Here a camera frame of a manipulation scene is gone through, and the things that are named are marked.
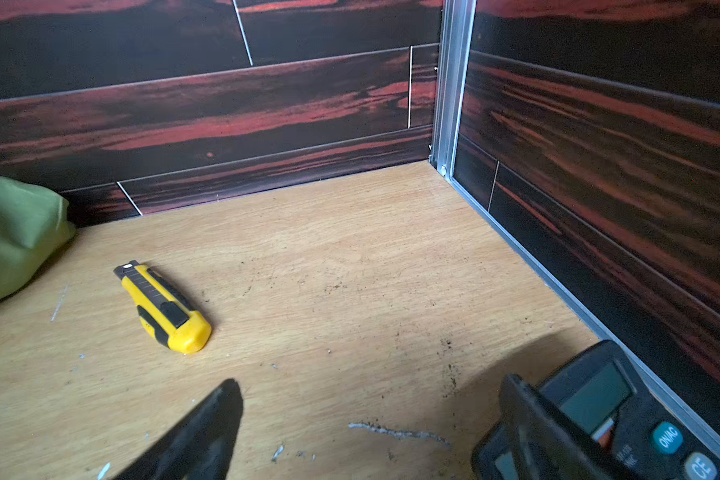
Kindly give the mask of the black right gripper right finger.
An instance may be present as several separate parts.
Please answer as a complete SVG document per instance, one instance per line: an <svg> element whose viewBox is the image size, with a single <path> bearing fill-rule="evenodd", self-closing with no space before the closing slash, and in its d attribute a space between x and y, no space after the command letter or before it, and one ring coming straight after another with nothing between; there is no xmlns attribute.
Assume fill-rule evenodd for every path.
<svg viewBox="0 0 720 480"><path fill-rule="evenodd" d="M499 398L520 479L636 477L520 376L503 378Z"/></svg>

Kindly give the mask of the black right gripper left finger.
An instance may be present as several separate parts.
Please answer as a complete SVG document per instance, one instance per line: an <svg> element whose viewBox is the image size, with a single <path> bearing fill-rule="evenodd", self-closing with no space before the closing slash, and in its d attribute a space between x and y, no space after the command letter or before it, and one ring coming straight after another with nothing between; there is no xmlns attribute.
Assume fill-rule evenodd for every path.
<svg viewBox="0 0 720 480"><path fill-rule="evenodd" d="M244 412L240 386L220 383L118 479L224 479Z"/></svg>

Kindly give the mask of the green zip jacket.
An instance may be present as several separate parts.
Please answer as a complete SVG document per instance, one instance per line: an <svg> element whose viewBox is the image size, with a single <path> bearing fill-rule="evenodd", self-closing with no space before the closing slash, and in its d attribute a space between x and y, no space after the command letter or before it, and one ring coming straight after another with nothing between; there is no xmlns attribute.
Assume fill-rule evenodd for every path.
<svg viewBox="0 0 720 480"><path fill-rule="evenodd" d="M56 192L0 177L0 300L23 288L76 232Z"/></svg>

